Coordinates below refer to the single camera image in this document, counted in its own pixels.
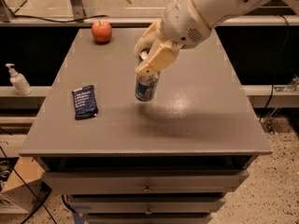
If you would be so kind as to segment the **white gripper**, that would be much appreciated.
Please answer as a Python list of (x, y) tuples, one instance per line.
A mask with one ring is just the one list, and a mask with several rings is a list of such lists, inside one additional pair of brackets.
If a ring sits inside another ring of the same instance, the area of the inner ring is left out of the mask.
[(164, 11), (163, 29), (162, 20), (154, 21), (136, 42), (135, 57), (144, 50), (149, 51), (149, 56), (135, 72), (145, 77), (157, 74), (177, 59), (182, 47), (195, 48), (210, 34), (211, 28), (193, 0), (173, 0)]

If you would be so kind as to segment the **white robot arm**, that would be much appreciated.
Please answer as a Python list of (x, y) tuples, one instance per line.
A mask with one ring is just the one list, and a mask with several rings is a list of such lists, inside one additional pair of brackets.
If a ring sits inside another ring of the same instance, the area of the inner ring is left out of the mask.
[[(139, 38), (134, 55), (149, 56), (135, 71), (150, 77), (173, 63), (181, 49), (192, 49), (210, 37), (214, 28), (271, 0), (173, 0), (163, 16)], [(299, 14), (299, 0), (282, 0)]]

